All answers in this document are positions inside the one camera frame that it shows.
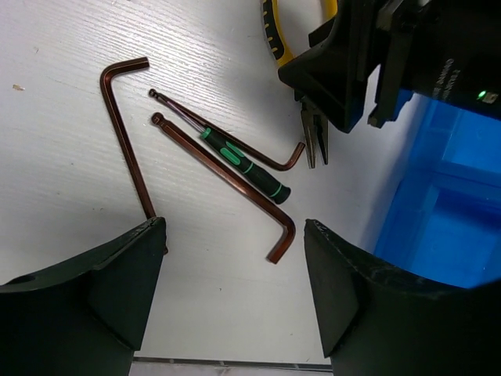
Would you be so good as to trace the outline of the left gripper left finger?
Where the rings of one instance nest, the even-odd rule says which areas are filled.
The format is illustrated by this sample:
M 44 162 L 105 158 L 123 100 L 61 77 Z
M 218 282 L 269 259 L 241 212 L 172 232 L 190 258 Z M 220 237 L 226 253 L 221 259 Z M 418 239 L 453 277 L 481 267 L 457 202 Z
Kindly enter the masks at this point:
M 146 332 L 166 243 L 151 218 L 1 286 L 3 375 L 127 375 Z

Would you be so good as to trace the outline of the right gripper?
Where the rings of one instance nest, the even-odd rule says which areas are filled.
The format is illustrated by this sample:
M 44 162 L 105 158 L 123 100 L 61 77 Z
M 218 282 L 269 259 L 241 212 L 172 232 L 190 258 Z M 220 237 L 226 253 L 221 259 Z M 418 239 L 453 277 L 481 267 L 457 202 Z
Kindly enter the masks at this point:
M 500 117 L 497 1 L 340 1 L 300 56 L 311 99 L 342 132 L 362 117 L 374 71 L 374 127 L 394 121 L 413 94 Z

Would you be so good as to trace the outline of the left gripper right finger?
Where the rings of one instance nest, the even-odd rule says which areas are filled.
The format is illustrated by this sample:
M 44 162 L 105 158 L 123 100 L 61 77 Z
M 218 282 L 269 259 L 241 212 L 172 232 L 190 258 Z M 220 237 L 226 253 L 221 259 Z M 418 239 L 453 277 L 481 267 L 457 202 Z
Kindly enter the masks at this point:
M 304 228 L 324 356 L 335 375 L 497 375 L 500 282 L 455 287 Z

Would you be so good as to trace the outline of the yellow-handled pliers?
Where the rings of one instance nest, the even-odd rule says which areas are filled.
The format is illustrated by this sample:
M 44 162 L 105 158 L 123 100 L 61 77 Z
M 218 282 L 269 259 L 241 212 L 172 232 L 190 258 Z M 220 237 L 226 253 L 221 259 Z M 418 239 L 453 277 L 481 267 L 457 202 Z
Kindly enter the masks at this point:
M 278 67 L 279 79 L 294 90 L 294 99 L 301 104 L 301 123 L 305 135 L 308 167 L 316 167 L 320 155 L 328 164 L 329 122 L 326 115 L 311 99 L 314 89 L 312 76 L 305 69 L 303 56 L 295 56 L 287 44 L 279 20 L 277 1 L 262 2 L 263 30 L 269 49 Z

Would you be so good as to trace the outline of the green black screwdriver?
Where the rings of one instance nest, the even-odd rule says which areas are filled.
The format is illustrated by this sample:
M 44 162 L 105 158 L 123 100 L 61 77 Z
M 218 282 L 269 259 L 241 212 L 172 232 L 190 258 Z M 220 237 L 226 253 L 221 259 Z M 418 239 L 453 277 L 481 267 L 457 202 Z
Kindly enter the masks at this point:
M 282 204 L 289 198 L 291 189 L 288 186 L 283 185 L 262 167 L 248 159 L 220 132 L 212 128 L 205 128 L 200 134 L 200 138 L 236 168 L 267 198 L 276 204 Z

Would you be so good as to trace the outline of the thin brown hex key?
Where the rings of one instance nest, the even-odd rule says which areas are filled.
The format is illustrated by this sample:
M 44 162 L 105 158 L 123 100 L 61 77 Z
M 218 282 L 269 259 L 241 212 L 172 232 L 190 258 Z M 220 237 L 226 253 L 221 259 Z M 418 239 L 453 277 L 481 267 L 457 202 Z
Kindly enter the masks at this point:
M 276 171 L 285 172 L 292 169 L 292 167 L 294 167 L 298 162 L 300 156 L 302 155 L 305 149 L 305 144 L 303 142 L 299 142 L 296 145 L 293 153 L 289 157 L 288 161 L 281 164 L 278 161 L 275 161 L 270 157 L 266 156 L 265 154 L 261 153 L 259 150 L 254 149 L 252 146 L 243 142 L 242 140 L 237 139 L 232 134 L 228 133 L 222 128 L 219 128 L 217 125 L 211 123 L 204 117 L 201 117 L 199 114 L 196 114 L 187 107 L 184 107 L 182 104 L 167 97 L 165 94 L 158 92 L 156 89 L 150 89 L 149 96 L 154 98 L 158 102 L 162 103 L 163 105 L 165 105 L 168 109 L 170 109 L 174 113 L 176 113 L 183 121 L 187 122 L 189 125 L 195 128 L 199 133 L 202 133 L 208 130 L 209 128 L 211 130 L 215 130 L 219 132 L 221 135 L 223 135 L 228 141 L 230 141 L 232 145 L 237 146 L 244 153 L 249 154 L 251 157 L 257 159 L 258 161 L 262 162 L 266 166 Z

